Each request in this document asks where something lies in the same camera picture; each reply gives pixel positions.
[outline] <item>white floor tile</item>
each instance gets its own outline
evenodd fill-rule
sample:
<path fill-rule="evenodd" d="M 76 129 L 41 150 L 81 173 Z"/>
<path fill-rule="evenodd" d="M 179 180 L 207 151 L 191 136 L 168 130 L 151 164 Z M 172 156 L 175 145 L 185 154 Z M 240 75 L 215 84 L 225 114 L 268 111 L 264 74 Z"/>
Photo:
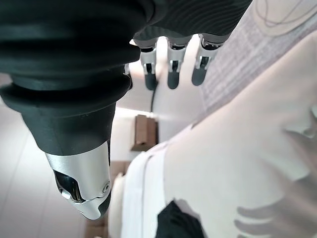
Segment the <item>white floor tile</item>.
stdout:
<path fill-rule="evenodd" d="M 0 234 L 37 237 L 52 179 L 44 153 L 28 136 L 0 216 Z"/>
<path fill-rule="evenodd" d="M 19 113 L 0 106 L 0 215 L 28 133 Z"/>
<path fill-rule="evenodd" d="M 41 230 L 37 238 L 78 238 L 81 235 L 82 215 L 59 193 L 55 181 L 50 191 Z"/>

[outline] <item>white fabric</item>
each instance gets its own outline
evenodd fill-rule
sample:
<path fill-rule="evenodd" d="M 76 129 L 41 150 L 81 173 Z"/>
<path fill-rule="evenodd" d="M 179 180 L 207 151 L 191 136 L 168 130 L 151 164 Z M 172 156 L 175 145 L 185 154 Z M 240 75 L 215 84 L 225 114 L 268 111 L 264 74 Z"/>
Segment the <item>white fabric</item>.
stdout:
<path fill-rule="evenodd" d="M 316 0 L 255 0 L 253 16 L 263 33 L 279 36 L 295 29 L 317 12 Z"/>
<path fill-rule="evenodd" d="M 166 148 L 158 151 L 149 160 L 144 178 L 143 238 L 154 238 L 157 215 L 166 206 L 163 186 L 163 168 Z"/>
<path fill-rule="evenodd" d="M 121 238 L 142 237 L 143 179 L 149 155 L 139 154 L 130 164 L 124 184 Z"/>
<path fill-rule="evenodd" d="M 111 201 L 108 210 L 108 233 L 111 238 L 121 237 L 124 181 L 125 176 L 119 173 L 111 189 Z"/>
<path fill-rule="evenodd" d="M 130 164 L 124 186 L 122 238 L 154 237 L 157 215 L 165 207 L 163 190 L 164 156 L 169 144 L 192 128 L 189 125 L 167 142 L 142 152 Z"/>
<path fill-rule="evenodd" d="M 299 181 L 317 181 L 316 109 L 317 32 L 313 32 L 231 103 L 169 146 L 164 164 L 166 201 L 185 200 L 188 213 L 192 210 L 201 220 L 209 238 L 254 237 L 252 232 L 262 238 L 313 237 L 317 230 L 306 225 L 317 221 L 317 205 L 306 196 L 316 187 Z M 260 214 L 261 219 L 252 211 L 249 217 L 241 212 L 241 207 L 265 206 L 271 207 L 272 216 Z M 294 212 L 292 216 L 284 216 L 285 208 Z M 298 224 L 289 223 L 298 218 Z"/>

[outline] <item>floor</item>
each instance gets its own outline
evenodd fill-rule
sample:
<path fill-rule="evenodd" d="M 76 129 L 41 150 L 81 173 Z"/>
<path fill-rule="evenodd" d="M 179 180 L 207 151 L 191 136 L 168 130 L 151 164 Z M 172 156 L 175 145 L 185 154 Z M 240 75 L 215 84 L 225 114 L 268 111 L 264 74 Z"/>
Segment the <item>floor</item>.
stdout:
<path fill-rule="evenodd" d="M 179 132 L 203 109 L 199 89 L 190 82 L 195 45 L 189 47 L 193 50 L 186 55 L 182 80 L 176 90 L 167 87 L 166 50 L 158 51 L 161 73 L 154 112 L 159 120 L 160 141 Z M 0 85 L 6 82 L 8 78 L 0 74 Z M 148 100 L 151 93 L 144 95 Z M 145 110 L 148 106 L 146 102 L 134 108 Z M 138 154 L 129 152 L 132 126 L 131 117 L 114 120 L 113 160 L 132 160 Z M 0 237 L 82 238 L 84 228 L 85 219 L 60 196 L 45 155 L 37 148 L 20 114 L 0 101 Z"/>

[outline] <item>prosthetic hand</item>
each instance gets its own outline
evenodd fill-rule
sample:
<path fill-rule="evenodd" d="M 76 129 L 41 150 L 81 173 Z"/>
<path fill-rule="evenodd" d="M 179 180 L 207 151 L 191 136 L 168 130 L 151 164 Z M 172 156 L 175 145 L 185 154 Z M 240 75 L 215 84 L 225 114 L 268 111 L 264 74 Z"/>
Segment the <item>prosthetic hand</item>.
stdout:
<path fill-rule="evenodd" d="M 177 62 L 178 73 L 183 54 L 172 55 L 182 49 L 173 49 L 171 39 L 208 33 L 208 44 L 222 44 L 250 2 L 0 2 L 0 72 L 12 79 L 0 94 L 8 107 L 21 113 L 46 153 L 61 195 L 85 217 L 98 219 L 109 206 L 115 103 L 131 84 L 124 65 L 140 57 L 130 40 L 168 37 L 171 68 Z M 140 47 L 142 52 L 148 48 Z M 154 74 L 154 58 L 144 57 L 143 62 L 151 64 L 147 73 Z"/>

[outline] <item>black fingertip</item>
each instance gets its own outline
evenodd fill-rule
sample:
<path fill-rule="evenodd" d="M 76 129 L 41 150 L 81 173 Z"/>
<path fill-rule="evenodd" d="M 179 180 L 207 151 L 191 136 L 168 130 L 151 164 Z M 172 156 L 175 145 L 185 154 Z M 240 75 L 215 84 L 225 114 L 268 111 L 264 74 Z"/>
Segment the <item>black fingertip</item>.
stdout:
<path fill-rule="evenodd" d="M 195 86 L 201 85 L 205 80 L 206 72 L 207 71 L 204 68 L 200 68 L 200 69 L 195 68 L 192 75 L 192 83 Z"/>
<path fill-rule="evenodd" d="M 179 73 L 178 72 L 169 72 L 168 73 L 168 79 L 167 79 L 167 85 L 170 89 L 177 88 L 179 84 Z"/>
<path fill-rule="evenodd" d="M 110 205 L 110 200 L 111 200 L 111 191 L 110 191 L 108 197 L 106 198 L 106 200 L 102 204 L 100 204 L 100 206 L 98 207 L 98 210 L 100 211 L 100 218 L 102 218 L 105 215 L 105 213 L 107 212 L 109 205 Z"/>
<path fill-rule="evenodd" d="M 147 89 L 153 91 L 157 85 L 157 78 L 155 74 L 148 73 L 145 75 L 145 85 Z"/>

